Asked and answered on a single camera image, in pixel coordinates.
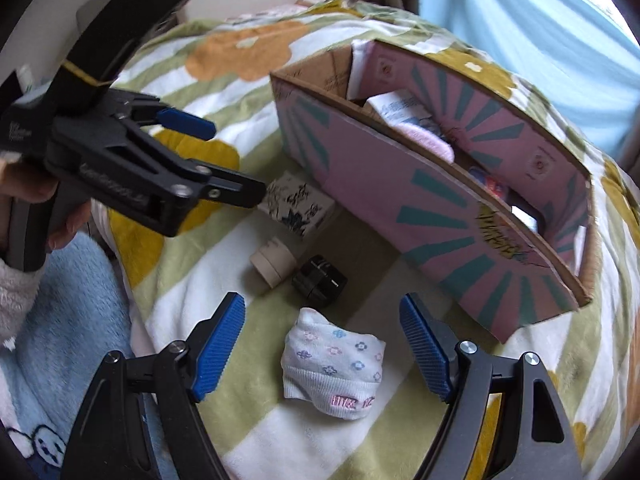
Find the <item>fluffy white sleeve forearm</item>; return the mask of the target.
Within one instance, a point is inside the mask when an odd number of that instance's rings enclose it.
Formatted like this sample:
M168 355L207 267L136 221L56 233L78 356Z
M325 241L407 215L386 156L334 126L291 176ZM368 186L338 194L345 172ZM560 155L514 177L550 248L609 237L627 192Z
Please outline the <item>fluffy white sleeve forearm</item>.
M34 305L44 268L23 272L1 261L0 340L2 344L20 331Z

